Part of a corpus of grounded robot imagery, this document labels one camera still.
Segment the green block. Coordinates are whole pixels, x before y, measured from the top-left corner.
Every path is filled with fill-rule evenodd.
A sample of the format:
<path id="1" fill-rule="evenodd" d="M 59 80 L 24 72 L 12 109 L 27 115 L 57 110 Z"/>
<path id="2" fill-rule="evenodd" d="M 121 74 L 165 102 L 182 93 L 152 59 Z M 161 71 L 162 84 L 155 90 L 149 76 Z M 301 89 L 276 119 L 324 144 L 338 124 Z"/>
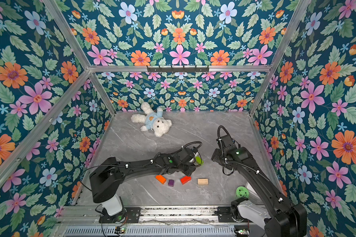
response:
<path id="1" fill-rule="evenodd" d="M 196 157 L 195 157 L 195 161 L 196 161 L 196 165 L 197 165 L 197 166 L 203 165 L 203 160 L 201 159 L 200 156 L 196 156 Z"/>

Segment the natural wood block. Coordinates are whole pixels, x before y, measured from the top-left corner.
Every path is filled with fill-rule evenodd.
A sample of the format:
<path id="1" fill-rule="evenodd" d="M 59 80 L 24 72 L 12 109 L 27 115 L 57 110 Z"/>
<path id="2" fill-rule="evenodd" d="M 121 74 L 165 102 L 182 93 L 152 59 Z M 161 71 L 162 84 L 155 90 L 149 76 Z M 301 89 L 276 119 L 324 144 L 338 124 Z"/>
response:
<path id="1" fill-rule="evenodd" d="M 198 185 L 208 185 L 209 180 L 208 180 L 208 178 L 198 178 L 197 183 L 198 183 Z"/>

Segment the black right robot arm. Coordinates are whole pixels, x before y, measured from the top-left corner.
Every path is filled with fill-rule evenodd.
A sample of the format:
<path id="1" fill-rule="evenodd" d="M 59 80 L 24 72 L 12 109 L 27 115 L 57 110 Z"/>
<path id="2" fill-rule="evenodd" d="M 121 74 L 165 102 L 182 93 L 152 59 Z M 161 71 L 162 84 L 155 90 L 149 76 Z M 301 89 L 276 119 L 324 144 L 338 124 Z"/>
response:
<path id="1" fill-rule="evenodd" d="M 231 216 L 235 220 L 247 219 L 255 223 L 268 237 L 304 237 L 307 234 L 306 209 L 287 198 L 262 172 L 252 154 L 235 145 L 228 132 L 218 135 L 216 142 L 219 147 L 211 160 L 240 173 L 263 203 L 258 206 L 248 198 L 238 198 L 231 203 Z"/>

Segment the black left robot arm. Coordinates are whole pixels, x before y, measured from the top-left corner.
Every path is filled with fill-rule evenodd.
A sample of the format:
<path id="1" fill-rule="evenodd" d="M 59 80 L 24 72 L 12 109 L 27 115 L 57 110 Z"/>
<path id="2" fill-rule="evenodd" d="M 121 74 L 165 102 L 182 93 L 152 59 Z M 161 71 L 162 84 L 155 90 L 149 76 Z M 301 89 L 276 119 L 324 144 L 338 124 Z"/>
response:
<path id="1" fill-rule="evenodd" d="M 94 171 L 90 174 L 90 185 L 93 202 L 103 207 L 99 222 L 120 223 L 126 218 L 127 211 L 116 194 L 123 182 L 148 175 L 171 175 L 176 172 L 191 176 L 198 167 L 195 158 L 199 155 L 201 146 L 202 142 L 194 141 L 169 154 L 157 153 L 151 159 L 124 162 L 110 157 L 101 165 L 94 166 Z"/>

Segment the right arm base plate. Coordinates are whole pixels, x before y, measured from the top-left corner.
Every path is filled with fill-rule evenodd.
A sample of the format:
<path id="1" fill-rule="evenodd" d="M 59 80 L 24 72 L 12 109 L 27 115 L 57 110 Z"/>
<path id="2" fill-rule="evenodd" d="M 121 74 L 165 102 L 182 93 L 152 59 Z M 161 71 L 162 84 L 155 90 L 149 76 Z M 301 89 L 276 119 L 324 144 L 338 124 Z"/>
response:
<path id="1" fill-rule="evenodd" d="M 236 208 L 231 206 L 219 206 L 215 211 L 218 221 L 221 223 L 248 223 L 249 220 L 241 217 Z"/>

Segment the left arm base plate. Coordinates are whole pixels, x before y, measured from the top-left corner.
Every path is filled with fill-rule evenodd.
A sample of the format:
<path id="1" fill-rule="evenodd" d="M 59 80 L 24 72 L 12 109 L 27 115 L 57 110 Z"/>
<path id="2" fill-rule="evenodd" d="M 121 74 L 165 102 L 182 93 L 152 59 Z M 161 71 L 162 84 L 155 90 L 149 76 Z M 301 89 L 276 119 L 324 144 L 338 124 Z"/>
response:
<path id="1" fill-rule="evenodd" d="M 119 213 L 109 215 L 108 211 L 104 208 L 101 211 L 99 223 L 101 224 L 127 224 L 138 223 L 140 218 L 140 207 L 123 208 Z"/>

